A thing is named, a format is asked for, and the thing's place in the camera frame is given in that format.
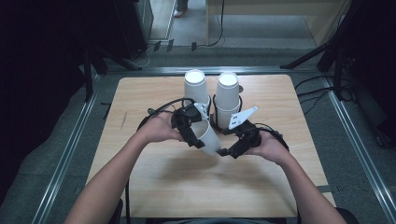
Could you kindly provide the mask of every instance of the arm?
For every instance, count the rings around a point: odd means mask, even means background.
[[[312,183],[300,163],[269,133],[261,131],[262,144],[246,154],[261,156],[285,172],[303,223],[346,223]]]
[[[171,117],[172,114],[161,113],[149,119],[87,184],[64,223],[107,223],[143,148],[151,142],[183,140],[171,128]]]

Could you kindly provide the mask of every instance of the person's foot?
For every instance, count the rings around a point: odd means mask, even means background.
[[[180,18],[180,17],[182,17],[182,16],[187,12],[187,10],[188,10],[188,8],[186,8],[186,9],[184,9],[184,10],[182,10],[182,11],[177,11],[177,10],[175,10],[174,17],[175,17],[175,18]]]

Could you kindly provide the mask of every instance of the wooden table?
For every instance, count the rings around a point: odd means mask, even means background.
[[[221,15],[221,5],[222,0],[206,0],[206,44],[209,44],[210,16]],[[349,5],[350,0],[226,0],[224,15],[304,16],[320,46],[332,36]]]
[[[218,77],[206,77],[209,93]],[[284,134],[290,153],[317,186],[327,186],[318,153],[289,76],[240,76],[243,109]],[[128,77],[120,81],[88,180],[134,134],[147,109],[183,96],[184,77]],[[219,133],[223,147],[237,141]],[[334,204],[332,195],[325,196]],[[133,217],[295,217],[296,205],[283,171],[255,156],[208,156],[186,143],[148,145],[131,174]]]

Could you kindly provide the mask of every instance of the hand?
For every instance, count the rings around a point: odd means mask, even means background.
[[[172,128],[172,115],[172,113],[162,112],[151,117],[137,133],[142,133],[141,135],[144,136],[148,143],[162,142],[168,139],[183,141],[180,133]]]
[[[278,165],[281,165],[289,156],[291,156],[285,147],[283,147],[283,145],[280,144],[279,141],[277,141],[270,133],[260,131],[260,135],[262,136],[262,143],[258,147],[250,148],[245,155],[261,156]]]

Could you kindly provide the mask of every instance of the stacked cups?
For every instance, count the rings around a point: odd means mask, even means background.
[[[238,113],[241,107],[238,76],[235,73],[220,74],[213,100],[216,105],[213,121],[219,128],[226,129],[230,124],[231,114]]]
[[[184,76],[184,97],[193,99],[196,103],[210,105],[210,96],[207,91],[205,74],[201,70],[192,69]],[[207,119],[195,122],[191,125],[197,139],[201,140],[205,146],[200,149],[208,155],[216,155],[216,151],[221,149],[221,142],[215,131],[210,126]]]

